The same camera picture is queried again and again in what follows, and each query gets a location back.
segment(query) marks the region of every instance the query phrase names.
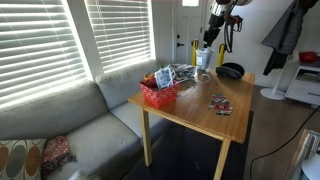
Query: black bowl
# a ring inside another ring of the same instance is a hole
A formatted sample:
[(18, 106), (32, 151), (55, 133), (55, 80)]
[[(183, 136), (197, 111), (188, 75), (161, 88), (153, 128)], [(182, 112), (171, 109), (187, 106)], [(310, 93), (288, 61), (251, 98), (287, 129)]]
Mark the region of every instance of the black bowl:
[(232, 79), (241, 79), (244, 75), (244, 69), (237, 63), (224, 63), (216, 68), (218, 75)]

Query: wooden floor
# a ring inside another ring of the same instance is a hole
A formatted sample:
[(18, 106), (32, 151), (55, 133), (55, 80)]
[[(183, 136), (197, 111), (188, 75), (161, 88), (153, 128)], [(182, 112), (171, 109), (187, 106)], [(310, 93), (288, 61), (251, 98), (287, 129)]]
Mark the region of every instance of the wooden floor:
[[(249, 179), (251, 160), (281, 146), (295, 134), (303, 121), (314, 111), (310, 105), (297, 101), (267, 99), (260, 95), (260, 90), (261, 87), (254, 87), (251, 104), (254, 118), (246, 160), (245, 180)], [(320, 111), (315, 113), (304, 128), (320, 132)], [(302, 132), (303, 130), (281, 151), (255, 161), (252, 180), (283, 180)]]

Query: red basket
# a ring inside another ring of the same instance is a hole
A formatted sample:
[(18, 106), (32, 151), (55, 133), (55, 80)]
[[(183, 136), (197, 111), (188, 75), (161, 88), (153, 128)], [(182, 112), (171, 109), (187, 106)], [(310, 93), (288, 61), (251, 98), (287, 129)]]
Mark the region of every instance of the red basket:
[(158, 90), (155, 78), (141, 81), (139, 84), (144, 99), (151, 102), (156, 108), (177, 99), (178, 83), (176, 81), (173, 86), (161, 90)]

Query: door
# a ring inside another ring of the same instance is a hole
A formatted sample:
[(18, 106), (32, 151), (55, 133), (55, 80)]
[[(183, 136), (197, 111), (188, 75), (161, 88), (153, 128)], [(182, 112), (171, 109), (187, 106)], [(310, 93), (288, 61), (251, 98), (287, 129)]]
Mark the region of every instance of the door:
[(205, 0), (199, 0), (196, 7), (182, 6), (182, 0), (176, 2), (176, 39), (175, 43), (175, 63), (191, 64), (192, 45), (191, 41), (199, 40), (199, 47), (203, 46), (203, 16), (205, 14)]

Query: wooden table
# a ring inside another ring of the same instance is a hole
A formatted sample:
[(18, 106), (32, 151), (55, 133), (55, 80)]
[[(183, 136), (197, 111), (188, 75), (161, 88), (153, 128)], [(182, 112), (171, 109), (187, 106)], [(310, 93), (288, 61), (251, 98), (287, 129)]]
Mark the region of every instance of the wooden table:
[[(238, 143), (245, 141), (255, 76), (246, 73), (242, 80), (234, 80), (217, 76), (214, 70), (208, 72), (208, 75), (211, 80), (204, 84), (181, 83), (176, 101), (159, 109), (145, 101), (141, 91), (128, 98), (129, 102), (141, 107), (146, 166), (152, 163), (148, 116), (150, 112), (221, 140), (222, 146), (214, 179), (221, 178), (231, 141)], [(215, 111), (209, 108), (211, 96), (216, 93), (223, 94), (229, 100), (233, 107), (230, 116), (216, 115)]]

